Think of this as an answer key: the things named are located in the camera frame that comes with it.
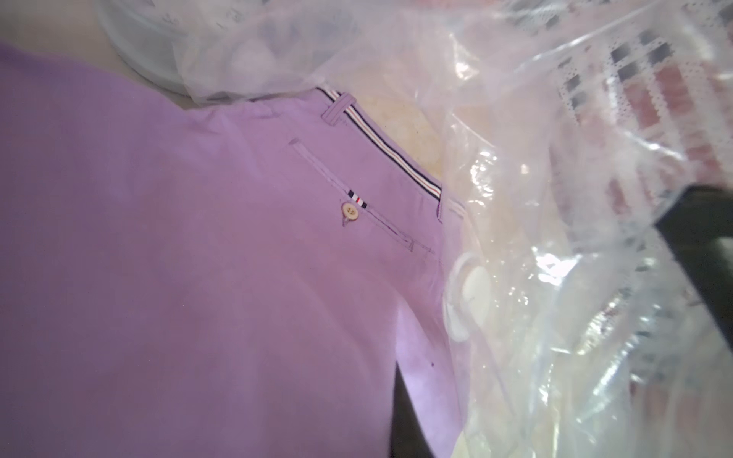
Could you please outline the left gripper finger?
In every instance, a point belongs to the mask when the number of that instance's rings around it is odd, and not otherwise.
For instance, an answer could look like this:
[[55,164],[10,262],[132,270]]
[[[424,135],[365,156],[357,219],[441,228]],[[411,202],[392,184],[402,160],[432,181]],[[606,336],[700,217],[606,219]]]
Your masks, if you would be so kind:
[[399,366],[396,366],[393,389],[389,457],[434,457],[419,424]]

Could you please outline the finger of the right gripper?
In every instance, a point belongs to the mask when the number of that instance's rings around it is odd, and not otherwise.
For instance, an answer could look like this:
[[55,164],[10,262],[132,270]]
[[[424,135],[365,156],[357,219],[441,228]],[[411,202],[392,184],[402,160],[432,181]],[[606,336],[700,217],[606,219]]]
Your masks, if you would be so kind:
[[662,235],[732,345],[732,191],[693,186],[658,220]]

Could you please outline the clear plastic vacuum bag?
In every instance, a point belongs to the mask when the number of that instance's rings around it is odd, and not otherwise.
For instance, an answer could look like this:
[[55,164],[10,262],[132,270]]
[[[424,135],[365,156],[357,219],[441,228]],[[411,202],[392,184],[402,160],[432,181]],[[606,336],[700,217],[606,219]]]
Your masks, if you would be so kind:
[[330,83],[431,124],[447,261],[492,275],[452,345],[471,457],[728,457],[729,347],[658,220],[732,191],[728,1],[265,1],[189,34],[195,97]]

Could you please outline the purple garment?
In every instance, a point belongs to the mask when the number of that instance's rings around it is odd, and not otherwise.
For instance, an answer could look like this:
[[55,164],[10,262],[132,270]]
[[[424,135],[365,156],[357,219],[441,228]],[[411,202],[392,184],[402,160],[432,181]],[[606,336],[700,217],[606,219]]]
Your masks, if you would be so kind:
[[441,183],[348,94],[184,110],[1,49],[1,453],[386,457],[464,421]]

